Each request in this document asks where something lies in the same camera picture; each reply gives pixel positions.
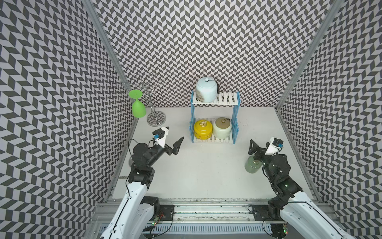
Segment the green small tea canister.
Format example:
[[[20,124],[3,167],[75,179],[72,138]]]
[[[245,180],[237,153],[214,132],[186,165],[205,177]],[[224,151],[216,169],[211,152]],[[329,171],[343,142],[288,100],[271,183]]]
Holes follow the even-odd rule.
[[[248,173],[254,174],[263,167],[263,164],[260,160],[256,159],[254,155],[252,155],[248,157],[244,167]]]

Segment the yellow ceramic tea canister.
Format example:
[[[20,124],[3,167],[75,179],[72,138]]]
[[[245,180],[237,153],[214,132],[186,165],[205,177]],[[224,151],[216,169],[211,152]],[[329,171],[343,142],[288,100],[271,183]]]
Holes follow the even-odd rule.
[[[194,136],[197,139],[207,140],[212,137],[213,126],[210,121],[201,119],[194,124]]]

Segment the cream tea canister tan lid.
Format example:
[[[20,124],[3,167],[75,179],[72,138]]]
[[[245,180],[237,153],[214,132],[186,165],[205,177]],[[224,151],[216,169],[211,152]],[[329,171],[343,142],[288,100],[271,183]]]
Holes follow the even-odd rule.
[[[213,123],[213,135],[218,139],[228,138],[231,133],[232,125],[229,118],[220,117]]]

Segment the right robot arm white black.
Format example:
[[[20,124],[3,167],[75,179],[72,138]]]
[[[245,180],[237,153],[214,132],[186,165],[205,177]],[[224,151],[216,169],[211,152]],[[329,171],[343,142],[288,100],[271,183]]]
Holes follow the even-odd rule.
[[[266,147],[250,140],[248,154],[262,164],[275,197],[267,206],[250,205],[255,221],[271,222],[270,236],[283,239],[291,225],[306,239],[351,239],[352,236],[338,226],[308,197],[290,177],[291,166],[281,151],[283,140],[272,137]]]

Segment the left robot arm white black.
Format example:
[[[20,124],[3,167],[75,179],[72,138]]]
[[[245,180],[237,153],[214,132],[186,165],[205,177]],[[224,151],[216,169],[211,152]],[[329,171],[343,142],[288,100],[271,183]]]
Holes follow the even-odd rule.
[[[153,164],[163,155],[177,155],[184,140],[182,136],[173,147],[166,144],[169,127],[152,132],[153,145],[138,143],[132,151],[131,171],[125,183],[126,193],[111,222],[101,234],[102,239],[138,239],[150,219],[159,212],[159,198],[147,196],[153,182]]]

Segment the blue white slatted shelf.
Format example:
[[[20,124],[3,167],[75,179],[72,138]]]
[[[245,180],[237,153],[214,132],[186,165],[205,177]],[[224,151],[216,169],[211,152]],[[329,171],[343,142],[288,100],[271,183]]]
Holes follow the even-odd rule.
[[[189,124],[189,132],[192,143],[225,143],[225,144],[235,144],[237,141],[239,126],[238,126],[238,112],[241,104],[240,92],[220,92],[217,99],[211,103],[200,102],[192,90],[190,107],[191,107],[191,119]],[[222,110],[223,107],[232,108],[232,116],[229,117],[231,121],[231,132],[229,136],[225,139],[218,139],[215,135],[212,135],[206,140],[198,139],[194,134],[194,125],[199,120],[207,120],[213,124],[218,118],[223,117],[222,113],[213,115],[211,117],[201,117],[196,118],[195,116],[195,106],[201,106],[202,108],[207,108],[208,110]]]

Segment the grey round coaster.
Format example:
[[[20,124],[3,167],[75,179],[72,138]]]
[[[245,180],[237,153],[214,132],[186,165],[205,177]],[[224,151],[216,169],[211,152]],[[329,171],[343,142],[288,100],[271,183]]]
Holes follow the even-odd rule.
[[[132,164],[133,164],[133,160],[132,160],[132,156],[131,156],[131,157],[129,158],[129,160],[128,160],[128,165],[129,165],[129,167],[131,167]]]

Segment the green plastic wine glass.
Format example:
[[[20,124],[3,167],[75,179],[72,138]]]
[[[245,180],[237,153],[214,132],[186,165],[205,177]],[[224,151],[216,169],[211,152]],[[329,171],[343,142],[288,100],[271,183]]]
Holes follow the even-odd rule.
[[[140,90],[131,90],[128,93],[129,97],[134,100],[132,104],[132,113],[136,118],[142,118],[146,116],[146,107],[140,101],[140,98],[143,96],[143,92]]]

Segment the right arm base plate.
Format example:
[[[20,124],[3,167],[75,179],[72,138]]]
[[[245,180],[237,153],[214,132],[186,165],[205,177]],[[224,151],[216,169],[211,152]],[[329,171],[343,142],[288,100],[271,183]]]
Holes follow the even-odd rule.
[[[250,205],[248,209],[253,214],[256,222],[270,221],[272,219],[269,215],[268,205]]]

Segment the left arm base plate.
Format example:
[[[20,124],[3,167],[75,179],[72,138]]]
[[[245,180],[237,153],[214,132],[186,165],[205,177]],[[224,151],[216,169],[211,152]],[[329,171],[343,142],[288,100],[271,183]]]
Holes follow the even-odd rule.
[[[160,205],[152,218],[156,222],[171,222],[174,218],[175,205]]]

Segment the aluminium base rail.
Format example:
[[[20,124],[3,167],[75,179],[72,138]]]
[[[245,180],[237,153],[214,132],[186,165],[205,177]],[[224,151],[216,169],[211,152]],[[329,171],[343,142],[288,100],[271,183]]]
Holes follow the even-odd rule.
[[[265,200],[161,200],[161,205],[175,205],[171,222],[159,222],[152,231],[141,234],[145,239],[155,235],[159,239],[197,238],[269,238],[272,228],[279,228],[281,220],[256,222],[249,212],[250,205],[267,205]]]

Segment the aluminium corner post left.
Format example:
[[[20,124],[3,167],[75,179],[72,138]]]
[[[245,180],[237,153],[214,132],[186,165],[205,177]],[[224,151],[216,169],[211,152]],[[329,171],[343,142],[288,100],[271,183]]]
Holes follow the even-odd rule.
[[[101,22],[101,19],[99,18],[98,16],[98,13],[96,11],[96,8],[94,6],[94,3],[93,1],[90,1],[90,0],[84,0],[82,1],[83,5],[84,5],[84,8],[86,10],[86,12],[88,13],[89,15],[89,18],[95,28],[95,30],[97,31],[98,33],[98,36],[100,38],[100,41],[101,43],[103,44],[105,50],[107,51],[108,53],[108,56],[119,76],[119,79],[121,81],[121,84],[123,85],[123,87],[125,88],[125,91],[126,91],[126,94],[128,95],[128,92],[131,90],[131,85],[127,79],[127,76],[122,68],[122,65],[117,57],[117,54],[111,44],[111,41],[108,37],[108,34]]]

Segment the aluminium corner post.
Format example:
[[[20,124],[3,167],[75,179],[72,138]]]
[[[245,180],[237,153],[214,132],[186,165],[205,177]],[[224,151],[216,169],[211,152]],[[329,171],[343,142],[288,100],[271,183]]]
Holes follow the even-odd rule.
[[[108,53],[108,56],[119,76],[119,79],[121,81],[121,84],[123,85],[123,87],[125,88],[125,91],[126,91],[126,94],[128,95],[128,92],[131,90],[131,85],[127,79],[127,76],[122,68],[122,65],[117,57],[117,54],[111,44],[111,41],[108,37],[108,34],[101,22],[101,19],[99,18],[98,16],[98,13],[96,11],[96,8],[94,6],[94,3],[93,1],[90,1],[90,0],[84,0],[82,1],[83,5],[84,5],[84,8],[86,10],[86,12],[88,13],[89,15],[89,18],[95,28],[95,30],[97,31],[98,33],[98,36],[100,38],[100,41],[101,43],[103,44],[105,50],[107,51]]]
[[[336,17],[337,13],[340,11],[341,6],[345,3],[344,0],[335,0],[333,1],[332,5],[330,6],[328,13],[325,15],[325,18],[323,19],[322,23],[320,24],[312,42],[309,44],[309,47],[307,48],[307,51],[305,55],[302,57],[301,62],[299,63],[295,73],[293,74],[290,82],[288,83],[285,91],[283,92],[280,100],[278,101],[275,110],[279,112],[285,102],[287,101],[289,95],[291,94],[292,90],[296,86],[299,78],[303,74],[305,68],[307,67],[308,63],[310,62],[314,52],[318,48],[320,42],[324,38],[326,32],[328,31],[330,25],[334,21],[334,18]]]

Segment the aluminium corner post right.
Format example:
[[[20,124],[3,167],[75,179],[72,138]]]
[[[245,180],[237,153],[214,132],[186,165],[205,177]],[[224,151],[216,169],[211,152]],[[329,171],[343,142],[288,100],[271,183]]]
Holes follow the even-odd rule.
[[[325,15],[325,18],[323,19],[322,23],[320,24],[312,42],[309,44],[309,47],[307,48],[307,51],[305,55],[302,57],[301,62],[299,63],[295,73],[293,74],[290,82],[288,83],[285,91],[283,92],[280,100],[278,101],[275,110],[279,112],[285,102],[287,101],[289,95],[291,94],[292,90],[296,86],[299,78],[303,74],[305,68],[307,67],[308,63],[310,62],[314,52],[318,48],[320,42],[324,38],[326,32],[328,31],[330,25],[334,21],[334,18],[336,17],[337,13],[340,11],[341,6],[345,3],[344,0],[335,0],[333,1],[332,5],[330,6],[328,13]]]

